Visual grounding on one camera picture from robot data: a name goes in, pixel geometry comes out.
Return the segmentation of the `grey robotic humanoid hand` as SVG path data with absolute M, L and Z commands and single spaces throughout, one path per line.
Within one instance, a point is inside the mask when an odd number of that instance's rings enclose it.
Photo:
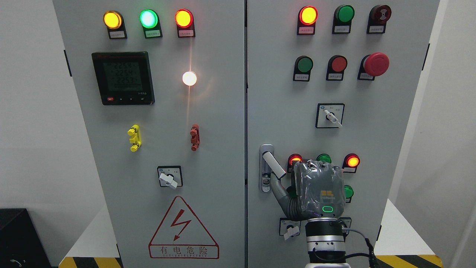
M 285 216 L 292 221 L 339 218 L 344 212 L 343 171 L 330 163 L 308 160 L 294 165 L 296 197 L 291 197 L 277 178 L 271 189 Z

